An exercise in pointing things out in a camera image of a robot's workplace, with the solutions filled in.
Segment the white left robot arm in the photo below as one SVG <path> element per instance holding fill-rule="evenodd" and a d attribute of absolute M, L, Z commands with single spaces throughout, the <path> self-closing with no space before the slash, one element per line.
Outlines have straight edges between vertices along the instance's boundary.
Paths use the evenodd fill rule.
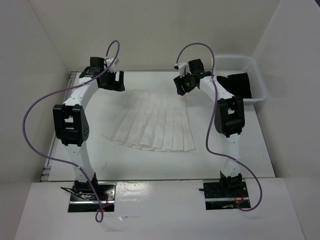
<path fill-rule="evenodd" d="M 88 200 L 98 197 L 100 188 L 93 170 L 87 139 L 90 127 L 85 109 L 98 89 L 123 92 L 124 72 L 116 71 L 117 57 L 91 57 L 90 65 L 79 76 L 78 85 L 63 104 L 53 107 L 55 136 L 66 147 L 70 161 L 74 164 L 75 181 L 72 191 Z"/>

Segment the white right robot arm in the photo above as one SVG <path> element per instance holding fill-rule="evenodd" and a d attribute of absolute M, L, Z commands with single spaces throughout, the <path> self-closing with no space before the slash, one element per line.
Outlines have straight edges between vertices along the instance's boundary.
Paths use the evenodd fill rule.
<path fill-rule="evenodd" d="M 214 103 L 214 119 L 210 122 L 214 124 L 225 145 L 225 153 L 219 155 L 227 157 L 227 160 L 220 170 L 218 186 L 207 191 L 218 194 L 221 198 L 234 197 L 241 189 L 243 180 L 239 164 L 239 139 L 245 126 L 243 99 L 226 90 L 218 82 L 216 71 L 206 71 L 200 59 L 188 63 L 178 62 L 174 69 L 179 72 L 179 76 L 173 79 L 178 95 L 183 96 L 197 87 Z"/>

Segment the white pleated skirt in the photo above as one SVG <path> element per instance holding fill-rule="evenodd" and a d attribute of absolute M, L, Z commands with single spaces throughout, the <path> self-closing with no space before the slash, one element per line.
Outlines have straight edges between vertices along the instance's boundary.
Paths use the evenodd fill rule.
<path fill-rule="evenodd" d="M 191 152 L 195 142 L 184 97 L 148 90 L 116 95 L 102 136 L 119 145 L 156 152 Z"/>

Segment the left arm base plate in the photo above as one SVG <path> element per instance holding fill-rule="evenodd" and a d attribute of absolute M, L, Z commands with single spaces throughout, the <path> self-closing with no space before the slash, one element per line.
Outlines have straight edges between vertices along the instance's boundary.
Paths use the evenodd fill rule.
<path fill-rule="evenodd" d="M 103 206 L 104 212 L 114 212 L 116 198 L 116 183 L 99 182 L 96 190 L 97 196 Z M 89 213 L 100 210 L 99 202 L 91 189 L 89 191 L 76 191 L 75 187 L 61 187 L 62 190 L 70 194 L 68 212 L 69 213 Z"/>

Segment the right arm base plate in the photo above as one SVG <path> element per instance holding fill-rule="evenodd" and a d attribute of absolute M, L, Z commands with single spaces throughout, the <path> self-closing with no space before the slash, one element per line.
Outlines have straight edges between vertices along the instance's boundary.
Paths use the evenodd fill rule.
<path fill-rule="evenodd" d="M 250 209 L 251 203 L 247 184 L 242 181 L 240 186 L 223 189 L 218 180 L 204 181 L 198 189 L 204 194 L 206 210 Z"/>

